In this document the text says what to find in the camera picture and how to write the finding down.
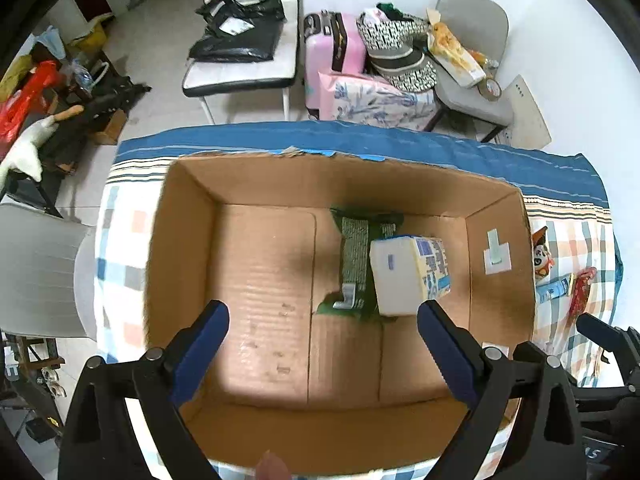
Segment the brown cardboard box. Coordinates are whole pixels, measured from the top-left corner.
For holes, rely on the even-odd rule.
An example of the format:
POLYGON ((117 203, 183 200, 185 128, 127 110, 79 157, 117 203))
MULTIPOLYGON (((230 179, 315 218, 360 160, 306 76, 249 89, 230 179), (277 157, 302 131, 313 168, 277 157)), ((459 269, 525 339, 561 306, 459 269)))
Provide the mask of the brown cardboard box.
POLYGON ((416 327, 342 293, 344 214, 435 237, 440 305, 476 340, 534 330, 532 236, 514 185, 417 162, 348 155, 208 154, 167 171, 144 293, 145 342, 165 347, 213 300, 230 324, 181 415, 215 462, 273 452, 296 474, 360 474, 442 454, 465 415, 416 327))

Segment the white black chair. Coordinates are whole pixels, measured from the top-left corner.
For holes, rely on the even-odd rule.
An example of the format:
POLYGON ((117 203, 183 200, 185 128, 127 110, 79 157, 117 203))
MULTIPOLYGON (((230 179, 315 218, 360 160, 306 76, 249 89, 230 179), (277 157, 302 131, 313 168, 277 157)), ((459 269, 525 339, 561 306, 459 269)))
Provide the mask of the white black chair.
MULTIPOLYGON (((203 0, 215 3, 218 10, 221 0, 203 0)), ((262 0, 238 0, 249 6, 262 0)), ((290 88, 297 75, 299 50, 299 0, 282 0, 284 24, 273 59, 257 62, 201 62, 192 60, 182 80, 182 92, 188 98, 197 99, 207 120, 214 116, 206 98, 215 94, 241 91, 279 89, 282 93, 283 118, 290 119, 290 88)))

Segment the plaid blue tablecloth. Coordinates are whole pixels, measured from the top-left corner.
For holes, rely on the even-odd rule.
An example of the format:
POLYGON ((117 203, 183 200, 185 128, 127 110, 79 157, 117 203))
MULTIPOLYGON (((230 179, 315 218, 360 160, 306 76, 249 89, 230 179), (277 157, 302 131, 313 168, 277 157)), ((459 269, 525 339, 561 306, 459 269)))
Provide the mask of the plaid blue tablecloth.
POLYGON ((585 157, 341 122, 188 127, 129 140, 108 174, 94 312, 109 361, 163 347, 213 299, 230 326, 181 410, 228 478, 265 451, 306 477, 421 479, 465 412, 413 316, 321 311, 342 284, 335 209, 391 212, 436 237, 440 302, 484 346, 530 339, 582 385, 600 349, 567 298, 535 298, 530 237, 550 278, 597 270, 586 310, 609 321, 622 279, 603 183, 585 157))

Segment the red snack packet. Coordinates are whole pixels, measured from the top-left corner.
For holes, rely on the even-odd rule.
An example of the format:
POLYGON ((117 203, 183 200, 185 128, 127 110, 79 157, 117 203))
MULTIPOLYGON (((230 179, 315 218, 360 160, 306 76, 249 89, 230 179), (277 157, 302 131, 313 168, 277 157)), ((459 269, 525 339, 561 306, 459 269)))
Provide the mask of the red snack packet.
POLYGON ((576 322, 578 316, 585 312, 589 302, 591 284, 597 274, 598 270, 594 266, 588 266, 572 276, 570 310, 568 311, 568 317, 572 322, 576 322))

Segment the patterned grey tote bag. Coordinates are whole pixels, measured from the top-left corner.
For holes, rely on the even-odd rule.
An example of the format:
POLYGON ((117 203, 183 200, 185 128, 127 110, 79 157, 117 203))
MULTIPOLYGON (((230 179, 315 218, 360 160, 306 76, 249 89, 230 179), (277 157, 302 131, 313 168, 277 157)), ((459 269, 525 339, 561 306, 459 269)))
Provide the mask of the patterned grey tote bag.
POLYGON ((424 52, 430 32, 427 20, 410 14, 401 20, 381 20, 362 12, 356 26, 373 68, 389 84, 412 93, 436 86, 435 65, 424 52))

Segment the pink suitcase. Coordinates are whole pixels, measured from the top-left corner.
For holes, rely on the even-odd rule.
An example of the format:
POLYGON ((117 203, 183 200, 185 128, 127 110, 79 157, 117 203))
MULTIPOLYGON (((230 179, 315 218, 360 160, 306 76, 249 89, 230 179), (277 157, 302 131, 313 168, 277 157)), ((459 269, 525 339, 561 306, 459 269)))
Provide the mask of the pink suitcase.
POLYGON ((356 16, 322 10, 304 18, 305 104, 313 118, 320 117, 320 74, 360 74, 367 50, 356 16))

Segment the yellow orange snack bag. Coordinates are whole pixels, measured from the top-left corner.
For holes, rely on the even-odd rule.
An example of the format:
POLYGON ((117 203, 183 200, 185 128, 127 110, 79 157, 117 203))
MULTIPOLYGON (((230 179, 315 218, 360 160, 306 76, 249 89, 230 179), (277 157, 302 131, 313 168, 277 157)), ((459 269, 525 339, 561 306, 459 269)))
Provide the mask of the yellow orange snack bag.
POLYGON ((437 10, 427 9, 427 49, 462 88, 471 88, 486 77, 471 53, 460 44, 437 10))

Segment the black plastic bag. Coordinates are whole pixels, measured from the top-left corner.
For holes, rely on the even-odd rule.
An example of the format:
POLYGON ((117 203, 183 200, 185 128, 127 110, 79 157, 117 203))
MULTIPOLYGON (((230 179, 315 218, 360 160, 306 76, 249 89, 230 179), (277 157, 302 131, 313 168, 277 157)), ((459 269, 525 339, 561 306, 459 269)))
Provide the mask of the black plastic bag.
POLYGON ((206 21, 203 37, 189 50, 198 62, 253 63, 271 61, 281 38, 282 0, 209 0, 195 11, 206 21))

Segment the blue Nestle sachet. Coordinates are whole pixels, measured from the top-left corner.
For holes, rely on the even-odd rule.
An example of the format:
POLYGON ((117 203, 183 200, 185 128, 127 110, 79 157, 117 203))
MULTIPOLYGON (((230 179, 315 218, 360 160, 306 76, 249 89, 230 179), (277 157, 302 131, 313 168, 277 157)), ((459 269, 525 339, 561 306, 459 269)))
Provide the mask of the blue Nestle sachet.
POLYGON ((566 274, 562 278, 537 285, 536 297, 538 304, 570 296, 573 291, 573 283, 574 275, 566 274))

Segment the grey upholstered chair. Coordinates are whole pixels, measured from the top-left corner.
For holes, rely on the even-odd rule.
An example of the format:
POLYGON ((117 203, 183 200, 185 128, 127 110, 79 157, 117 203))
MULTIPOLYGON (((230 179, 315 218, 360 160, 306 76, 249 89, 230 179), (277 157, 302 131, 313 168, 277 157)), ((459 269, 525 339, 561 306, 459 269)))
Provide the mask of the grey upholstered chair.
POLYGON ((496 79, 509 35, 506 11, 491 0, 437 0, 427 21, 439 103, 491 125, 482 141, 494 140, 513 122, 512 105, 496 79))

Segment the yellow white tissue pack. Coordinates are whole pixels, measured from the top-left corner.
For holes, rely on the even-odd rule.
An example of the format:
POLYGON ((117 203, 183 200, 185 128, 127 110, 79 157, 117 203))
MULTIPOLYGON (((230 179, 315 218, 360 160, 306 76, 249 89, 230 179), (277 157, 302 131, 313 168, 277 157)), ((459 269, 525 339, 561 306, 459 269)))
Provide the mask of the yellow white tissue pack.
POLYGON ((401 235, 372 240, 369 257, 378 313, 386 318, 416 315, 424 301, 450 292, 448 261, 440 238, 401 235))

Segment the small cardboard box on floor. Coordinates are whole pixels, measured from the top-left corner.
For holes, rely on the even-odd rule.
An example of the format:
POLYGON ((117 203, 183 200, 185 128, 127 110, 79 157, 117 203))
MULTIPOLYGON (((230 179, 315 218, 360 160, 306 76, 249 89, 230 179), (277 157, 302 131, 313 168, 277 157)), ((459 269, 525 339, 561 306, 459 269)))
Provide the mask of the small cardboard box on floor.
POLYGON ((123 110, 115 110, 104 126, 90 134, 92 142, 96 145, 116 145, 127 119, 128 116, 123 110))

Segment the orange cartoon snack bag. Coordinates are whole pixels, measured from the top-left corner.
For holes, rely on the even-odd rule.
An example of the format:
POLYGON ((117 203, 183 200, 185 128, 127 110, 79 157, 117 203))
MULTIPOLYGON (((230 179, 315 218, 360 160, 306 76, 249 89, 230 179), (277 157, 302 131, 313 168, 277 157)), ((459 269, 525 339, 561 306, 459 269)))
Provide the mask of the orange cartoon snack bag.
POLYGON ((537 282, 548 278, 554 266, 554 260, 547 244, 547 231, 548 226, 543 226, 536 232, 533 232, 532 235, 534 271, 537 282))

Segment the grey chair at left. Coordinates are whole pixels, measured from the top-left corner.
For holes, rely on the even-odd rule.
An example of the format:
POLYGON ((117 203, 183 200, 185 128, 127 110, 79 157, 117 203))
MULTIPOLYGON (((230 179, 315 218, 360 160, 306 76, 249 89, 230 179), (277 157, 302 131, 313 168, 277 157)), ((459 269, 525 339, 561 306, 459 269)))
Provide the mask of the grey chair at left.
POLYGON ((96 339, 96 229, 1 206, 1 328, 20 336, 96 339))

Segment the green wet wipes pack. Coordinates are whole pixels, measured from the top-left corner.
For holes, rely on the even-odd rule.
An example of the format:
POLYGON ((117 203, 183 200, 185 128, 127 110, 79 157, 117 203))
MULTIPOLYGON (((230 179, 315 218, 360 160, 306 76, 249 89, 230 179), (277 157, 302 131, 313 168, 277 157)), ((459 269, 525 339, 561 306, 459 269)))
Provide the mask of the green wet wipes pack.
POLYGON ((347 316, 369 322, 380 317, 369 252, 375 240, 394 237, 404 223, 397 212, 331 209, 341 234, 340 285, 318 305, 317 313, 347 316))

